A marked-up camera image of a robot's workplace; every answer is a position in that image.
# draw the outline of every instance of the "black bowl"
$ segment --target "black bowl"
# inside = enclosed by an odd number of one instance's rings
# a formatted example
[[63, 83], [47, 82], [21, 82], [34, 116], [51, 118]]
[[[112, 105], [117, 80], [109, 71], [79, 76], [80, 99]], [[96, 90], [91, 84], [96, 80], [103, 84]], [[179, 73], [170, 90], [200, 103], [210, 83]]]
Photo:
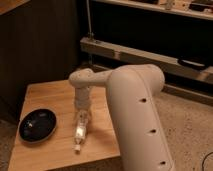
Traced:
[[30, 112], [19, 126], [20, 137], [34, 143], [49, 137], [56, 127], [56, 116], [48, 109], [38, 109]]

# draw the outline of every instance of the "floor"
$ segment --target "floor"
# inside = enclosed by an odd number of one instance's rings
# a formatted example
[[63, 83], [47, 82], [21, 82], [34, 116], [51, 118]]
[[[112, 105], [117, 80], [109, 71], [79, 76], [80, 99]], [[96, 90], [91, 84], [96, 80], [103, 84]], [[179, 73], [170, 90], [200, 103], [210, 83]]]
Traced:
[[[213, 107], [166, 93], [155, 97], [177, 171], [200, 171], [204, 156], [213, 151]], [[0, 171], [6, 171], [16, 126], [0, 122]], [[57, 171], [123, 171], [121, 158], [96, 161]], [[213, 170], [213, 155], [205, 171]]]

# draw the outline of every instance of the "wooden table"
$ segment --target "wooden table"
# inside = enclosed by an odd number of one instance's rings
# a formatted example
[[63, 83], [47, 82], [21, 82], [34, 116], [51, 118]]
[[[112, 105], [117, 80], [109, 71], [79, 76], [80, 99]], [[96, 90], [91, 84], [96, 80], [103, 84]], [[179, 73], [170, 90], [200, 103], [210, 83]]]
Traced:
[[68, 81], [28, 86], [22, 120], [29, 112], [47, 108], [56, 113], [57, 129], [45, 142], [26, 146], [17, 133], [9, 171], [39, 171], [82, 164], [119, 156], [119, 150], [105, 98], [104, 88], [93, 88], [92, 122], [81, 153], [74, 152], [74, 89]]
[[0, 0], [0, 15], [4, 14], [30, 0]]

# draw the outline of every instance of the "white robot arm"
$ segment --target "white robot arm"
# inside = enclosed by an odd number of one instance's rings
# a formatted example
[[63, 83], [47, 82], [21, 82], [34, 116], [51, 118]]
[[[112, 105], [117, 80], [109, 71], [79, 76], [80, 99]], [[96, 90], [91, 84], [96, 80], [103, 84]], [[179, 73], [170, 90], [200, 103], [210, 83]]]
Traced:
[[85, 138], [89, 120], [89, 87], [104, 86], [124, 169], [175, 171], [152, 98], [164, 86], [164, 75], [158, 67], [127, 65], [99, 73], [85, 69], [72, 73], [69, 81], [75, 87], [75, 107], [81, 116], [76, 129], [76, 150]]

